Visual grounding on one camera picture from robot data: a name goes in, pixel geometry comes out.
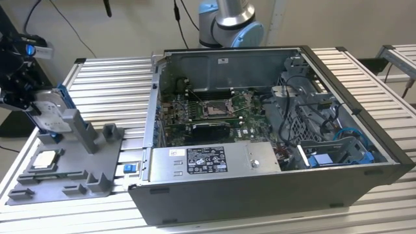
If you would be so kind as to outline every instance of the cable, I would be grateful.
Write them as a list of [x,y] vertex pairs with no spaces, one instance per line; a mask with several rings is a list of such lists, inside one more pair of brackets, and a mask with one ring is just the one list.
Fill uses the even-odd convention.
[[295,120],[299,118],[299,116],[295,116],[292,118],[292,121],[291,121],[291,125],[289,125],[289,128],[288,128],[288,135],[287,135],[287,140],[291,142],[291,134],[292,134],[292,126],[293,126],[293,123],[295,123]]
[[295,78],[295,77],[300,77],[300,78],[305,78],[305,79],[308,79],[308,81],[309,81],[309,78],[308,77],[305,77],[305,76],[292,76],[292,77],[289,77],[287,80],[285,80],[285,82],[284,82],[284,86],[288,86],[288,81],[292,79],[292,78]]
[[185,11],[187,14],[188,14],[188,17],[189,17],[189,20],[191,20],[191,22],[192,22],[192,24],[193,24],[193,27],[195,27],[196,30],[199,31],[200,29],[197,28],[197,26],[196,26],[196,24],[195,24],[195,22],[193,22],[193,19],[192,19],[191,15],[189,15],[189,12],[188,12],[187,6],[184,5],[183,0],[181,0],[181,5],[183,5],[183,8],[184,8],[184,11]]
[[408,90],[409,90],[409,88],[405,88],[405,89],[404,89],[404,92],[403,92],[401,98],[404,98],[404,97],[405,97],[405,95],[408,94]]
[[173,12],[175,12],[175,20],[176,20],[177,26],[180,28],[181,39],[183,39],[183,42],[184,42],[187,49],[189,49],[187,40],[184,39],[184,35],[183,35],[183,27],[181,27],[181,22],[180,22],[181,15],[180,15],[180,9],[177,8],[177,5],[176,5],[176,0],[173,0]]
[[295,77],[300,77],[300,78],[305,78],[305,79],[309,79],[308,77],[305,76],[292,76],[289,77],[283,86],[285,86],[285,112],[284,112],[284,119],[280,123],[280,126],[279,126],[279,130],[277,130],[277,134],[279,134],[279,138],[284,141],[284,143],[292,147],[296,147],[296,145],[293,143],[291,143],[287,139],[283,138],[283,135],[281,135],[281,131],[283,131],[283,127],[284,127],[284,124],[285,124],[285,121],[287,121],[287,117],[288,117],[288,111],[289,111],[289,108],[291,108],[291,96],[289,96],[289,92],[288,92],[288,89],[287,89],[287,83],[288,81],[295,78]]
[[32,16],[32,13],[33,13],[33,11],[35,11],[35,8],[37,7],[37,5],[39,5],[39,3],[41,2],[41,0],[37,0],[36,1],[36,3],[33,4],[33,6],[32,6],[32,9],[31,9],[31,11],[29,11],[29,13],[28,13],[28,16],[27,16],[27,18],[25,18],[25,23],[24,23],[24,34],[28,34],[27,33],[27,24],[28,24],[28,21],[31,20],[31,16]]
[[188,43],[187,43],[187,40],[184,39],[184,35],[183,35],[183,27],[181,27],[181,23],[177,21],[177,26],[180,28],[180,33],[181,33],[181,39],[183,39],[183,42],[184,42],[184,45],[187,47],[187,49],[189,49],[188,47]]
[[355,129],[355,128],[343,128],[341,130],[339,130],[339,132],[335,134],[332,140],[336,140],[337,137],[339,137],[339,135],[340,135],[343,132],[345,132],[345,131],[353,131],[353,132],[356,132],[356,133],[360,135],[360,137],[363,137],[363,139],[364,139],[364,144],[365,144],[365,148],[368,148],[368,139],[367,139],[367,137],[363,135],[363,133],[361,133],[357,129]]
[[329,118],[323,122],[323,124],[320,125],[320,127],[319,127],[319,132],[320,132],[321,134],[323,134],[323,132],[324,132],[324,128],[327,127],[327,123],[331,123],[333,129],[336,128],[333,122],[335,122],[336,119],[339,118],[339,109],[340,109],[340,106],[344,105],[344,104],[345,104],[345,102],[343,102],[340,105],[337,105],[337,107],[336,107],[336,115],[333,116],[333,118],[329,117]]
[[384,84],[385,84],[385,81],[388,81],[388,76],[391,73],[391,67],[392,67],[392,63],[389,64],[388,72],[385,73]]
[[80,41],[80,42],[83,43],[83,45],[87,47],[87,49],[88,49],[89,52],[92,53],[93,57],[97,58],[96,54],[92,52],[91,48],[89,48],[88,45],[84,43],[83,39],[81,39],[80,36],[79,36],[79,33],[77,33],[76,29],[73,28],[73,26],[72,26],[72,24],[69,23],[68,19],[65,18],[65,16],[64,16],[63,13],[60,12],[60,10],[59,10],[59,8],[56,7],[56,5],[55,5],[55,3],[52,2],[52,0],[49,0],[49,2],[51,2],[51,4],[52,4],[52,6],[55,7],[56,11],[59,12],[60,16],[64,18],[64,20],[65,20],[67,23],[69,24],[69,26],[71,26],[73,32],[75,32],[76,35],[77,35],[79,41]]
[[12,149],[5,148],[5,147],[3,147],[3,146],[0,146],[0,149],[4,149],[4,150],[8,150],[8,151],[13,151],[13,152],[16,152],[16,153],[20,153],[20,151],[17,151],[17,150],[12,150]]

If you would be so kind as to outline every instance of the black plastic trim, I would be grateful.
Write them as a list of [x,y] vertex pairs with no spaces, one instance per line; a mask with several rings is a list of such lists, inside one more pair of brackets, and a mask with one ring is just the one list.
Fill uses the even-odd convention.
[[85,61],[87,61],[87,58],[77,58],[73,63],[80,64],[80,63],[85,63]]
[[348,50],[345,49],[345,47],[343,47],[343,46],[337,46],[336,49],[337,49],[337,51],[340,51],[340,52],[348,51]]
[[211,44],[211,43],[203,42],[201,40],[200,40],[200,44],[208,48],[221,48],[223,47],[220,44]]
[[392,45],[383,45],[384,48],[387,48],[388,50],[395,50],[396,47],[393,47]]

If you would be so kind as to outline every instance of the blue clip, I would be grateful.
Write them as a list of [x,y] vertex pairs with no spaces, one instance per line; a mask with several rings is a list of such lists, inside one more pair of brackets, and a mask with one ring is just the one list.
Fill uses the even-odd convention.
[[123,169],[124,174],[136,173],[136,171],[137,171],[137,169],[136,169],[135,164],[125,164],[124,165],[124,169]]

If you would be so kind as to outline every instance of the black cable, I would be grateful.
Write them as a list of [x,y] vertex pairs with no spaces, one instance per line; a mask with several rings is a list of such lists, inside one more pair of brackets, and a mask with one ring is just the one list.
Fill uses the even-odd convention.
[[285,83],[284,83],[285,88],[287,88],[287,86],[288,86],[288,81],[289,81],[292,78],[295,78],[295,77],[305,78],[305,79],[309,80],[309,78],[305,77],[305,76],[292,76],[292,77],[289,77],[289,78],[287,79],[287,81],[285,81]]
[[180,33],[181,33],[181,39],[183,39],[184,45],[185,45],[187,49],[189,49],[188,44],[187,44],[187,41],[185,41],[184,36],[183,36],[181,23],[180,23],[179,21],[177,21],[177,26],[180,27]]
[[79,33],[77,33],[76,29],[73,28],[73,26],[72,26],[72,24],[69,23],[68,19],[65,18],[65,16],[64,16],[63,13],[60,12],[60,10],[59,10],[59,8],[56,7],[56,5],[55,5],[55,3],[52,2],[52,0],[49,0],[49,2],[51,2],[51,4],[52,4],[52,6],[55,7],[56,11],[59,12],[60,16],[64,18],[64,20],[65,20],[67,23],[69,24],[69,26],[71,26],[73,32],[75,32],[76,35],[77,35],[79,41],[80,41],[80,42],[83,43],[83,45],[87,47],[87,49],[88,49],[89,52],[92,53],[93,57],[97,58],[96,54],[92,52],[91,48],[89,48],[88,45],[84,43],[83,39],[81,39],[80,36],[79,36]]
[[405,90],[404,90],[404,92],[403,92],[403,95],[401,95],[401,98],[404,98],[405,95],[408,94],[408,90],[409,90],[409,88],[405,88]]
[[[319,121],[315,120],[313,118],[311,118],[309,116],[300,115],[300,118],[303,119],[303,121],[305,122],[305,124],[307,124],[307,121],[305,121],[304,118],[308,118],[312,122],[315,122],[317,125],[320,125]],[[324,137],[324,135],[321,135],[317,131],[315,131],[315,128],[309,128],[309,131],[311,131],[316,136],[319,136],[323,140],[328,141],[327,138]]]
[[4,150],[8,150],[8,151],[13,151],[13,152],[16,152],[16,153],[20,153],[20,151],[17,151],[17,150],[12,150],[12,149],[5,148],[5,147],[3,147],[3,146],[0,146],[0,149],[4,149]]
[[339,118],[339,109],[340,109],[340,106],[344,105],[344,104],[345,104],[345,102],[343,102],[340,105],[336,106],[336,115],[333,116],[333,118],[329,117],[329,118],[323,122],[323,124],[320,125],[320,127],[319,127],[319,132],[320,132],[321,134],[324,134],[324,128],[327,127],[327,123],[331,123],[333,129],[336,128],[333,122],[335,122],[336,119]]
[[385,81],[388,81],[388,76],[391,73],[391,67],[392,67],[392,63],[389,64],[388,72],[385,73],[384,84],[385,84]]
[[29,11],[29,13],[28,13],[28,16],[27,16],[27,18],[25,18],[25,23],[24,23],[24,34],[28,34],[28,33],[27,33],[27,24],[28,24],[28,21],[31,20],[31,16],[32,16],[32,13],[33,13],[33,11],[35,11],[35,8],[37,7],[37,5],[39,5],[40,2],[41,2],[41,0],[37,0],[37,1],[36,1],[36,3],[35,3],[33,6],[32,6],[32,9],[31,9],[31,11]]
[[287,139],[284,139],[284,137],[281,135],[281,131],[283,131],[283,128],[284,128],[287,117],[288,117],[289,108],[291,108],[291,97],[289,97],[288,90],[285,88],[285,112],[284,112],[284,119],[283,119],[283,121],[280,123],[280,126],[279,126],[277,134],[279,134],[279,138],[284,141],[284,143],[287,145],[289,145],[292,147],[296,147],[296,145],[293,143],[291,143]]
[[195,24],[195,22],[193,22],[193,19],[192,19],[191,15],[189,15],[189,12],[188,12],[187,6],[184,5],[183,0],[181,0],[181,5],[183,5],[184,11],[187,12],[187,15],[188,15],[188,17],[189,17],[189,20],[191,20],[191,22],[192,22],[192,24],[193,24],[193,27],[195,27],[196,30],[199,31],[200,29],[197,28],[197,26],[196,26],[196,24]]
[[292,126],[293,126],[295,120],[296,120],[297,118],[299,118],[299,116],[295,116],[295,117],[292,118],[291,125],[289,125],[289,128],[288,128],[287,140],[288,140],[289,142],[292,142],[292,141],[291,141]]
[[300,77],[300,78],[305,78],[305,79],[309,79],[308,77],[305,76],[292,76],[289,77],[283,86],[285,86],[285,112],[284,112],[284,119],[280,123],[280,126],[279,126],[279,130],[277,130],[277,134],[279,134],[279,138],[284,141],[284,143],[292,147],[296,147],[296,145],[293,143],[291,143],[287,139],[283,138],[283,135],[281,135],[281,131],[283,131],[283,127],[284,127],[284,124],[285,124],[285,121],[287,121],[287,117],[288,117],[288,112],[289,112],[289,108],[291,108],[291,96],[289,96],[289,92],[288,92],[288,89],[287,89],[287,86],[288,86],[288,81],[295,78],[295,77]]
[[184,39],[184,35],[183,35],[183,27],[181,27],[181,22],[180,22],[181,15],[180,15],[180,9],[179,9],[179,7],[176,5],[176,0],[173,0],[173,12],[175,12],[175,20],[176,20],[177,26],[180,28],[181,39],[183,39],[183,42],[184,42],[184,45],[185,45],[187,49],[189,49],[187,40]]

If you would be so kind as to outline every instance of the sticker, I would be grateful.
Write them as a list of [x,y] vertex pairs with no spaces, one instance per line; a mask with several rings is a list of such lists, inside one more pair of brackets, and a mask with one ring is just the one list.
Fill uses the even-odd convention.
[[219,58],[219,64],[228,63],[228,58]]
[[169,156],[184,156],[184,149],[169,150]]
[[224,147],[187,149],[187,163],[189,174],[227,172]]

